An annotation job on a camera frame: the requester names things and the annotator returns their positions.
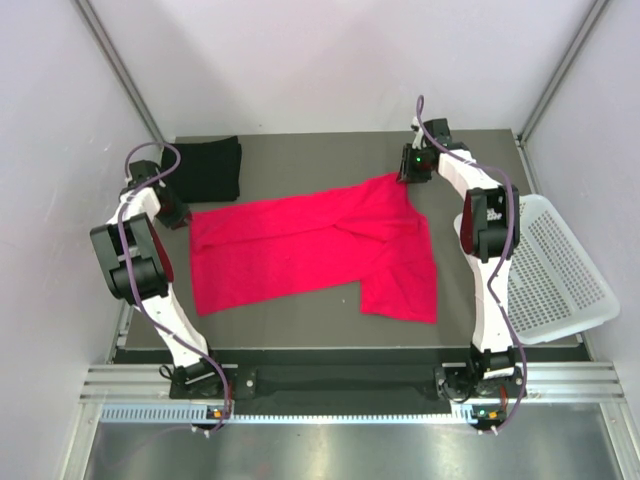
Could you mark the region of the red polo shirt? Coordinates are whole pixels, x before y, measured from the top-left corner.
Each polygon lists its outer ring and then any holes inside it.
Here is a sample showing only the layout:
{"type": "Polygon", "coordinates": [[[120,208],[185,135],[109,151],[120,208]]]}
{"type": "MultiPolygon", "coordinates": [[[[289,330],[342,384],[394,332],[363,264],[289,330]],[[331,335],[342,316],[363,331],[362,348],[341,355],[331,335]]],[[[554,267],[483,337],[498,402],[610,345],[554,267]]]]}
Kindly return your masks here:
{"type": "Polygon", "coordinates": [[[356,282],[364,314],[437,321],[428,221],[394,174],[199,212],[189,258],[201,316],[356,282]]]}

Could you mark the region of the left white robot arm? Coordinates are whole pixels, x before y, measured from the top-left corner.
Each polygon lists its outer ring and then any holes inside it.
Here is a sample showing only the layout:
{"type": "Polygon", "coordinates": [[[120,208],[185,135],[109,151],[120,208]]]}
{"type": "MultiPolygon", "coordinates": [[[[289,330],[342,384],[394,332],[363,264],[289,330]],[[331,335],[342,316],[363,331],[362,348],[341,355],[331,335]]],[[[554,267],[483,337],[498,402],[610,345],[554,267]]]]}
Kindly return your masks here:
{"type": "Polygon", "coordinates": [[[184,227],[190,210],[158,178],[156,163],[135,161],[127,171],[116,213],[90,231],[107,287],[146,315],[169,348],[173,366],[162,366],[160,373],[171,382],[172,398],[228,400],[227,374],[179,304],[172,265],[154,226],[184,227]]]}

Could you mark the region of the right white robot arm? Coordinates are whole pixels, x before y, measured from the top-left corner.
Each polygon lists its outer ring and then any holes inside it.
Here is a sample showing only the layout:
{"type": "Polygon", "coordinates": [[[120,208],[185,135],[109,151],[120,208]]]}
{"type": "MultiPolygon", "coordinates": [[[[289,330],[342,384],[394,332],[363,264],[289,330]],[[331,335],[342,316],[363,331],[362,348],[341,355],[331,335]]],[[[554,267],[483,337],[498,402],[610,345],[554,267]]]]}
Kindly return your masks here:
{"type": "Polygon", "coordinates": [[[470,266],[475,289],[475,328],[463,379],[442,380],[445,393],[460,388],[487,396],[516,374],[513,327],[508,315],[511,260],[519,243],[519,192],[491,168],[476,162],[467,147],[452,139],[446,119],[414,118],[415,137],[404,145],[397,181],[426,183],[437,174],[463,200],[454,230],[470,266]]]}

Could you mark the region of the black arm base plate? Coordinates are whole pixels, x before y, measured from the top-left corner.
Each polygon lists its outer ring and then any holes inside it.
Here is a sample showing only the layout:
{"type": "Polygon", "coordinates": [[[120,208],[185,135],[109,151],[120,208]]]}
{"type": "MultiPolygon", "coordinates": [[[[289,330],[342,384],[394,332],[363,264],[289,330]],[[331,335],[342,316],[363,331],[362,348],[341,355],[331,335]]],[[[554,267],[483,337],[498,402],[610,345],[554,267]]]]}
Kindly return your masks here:
{"type": "Polygon", "coordinates": [[[171,384],[172,399],[253,400],[279,392],[401,392],[429,400],[462,403],[470,398],[514,398],[524,386],[520,368],[480,379],[467,366],[436,365],[239,365],[225,366],[224,378],[202,361],[188,368],[158,368],[171,384]]]}

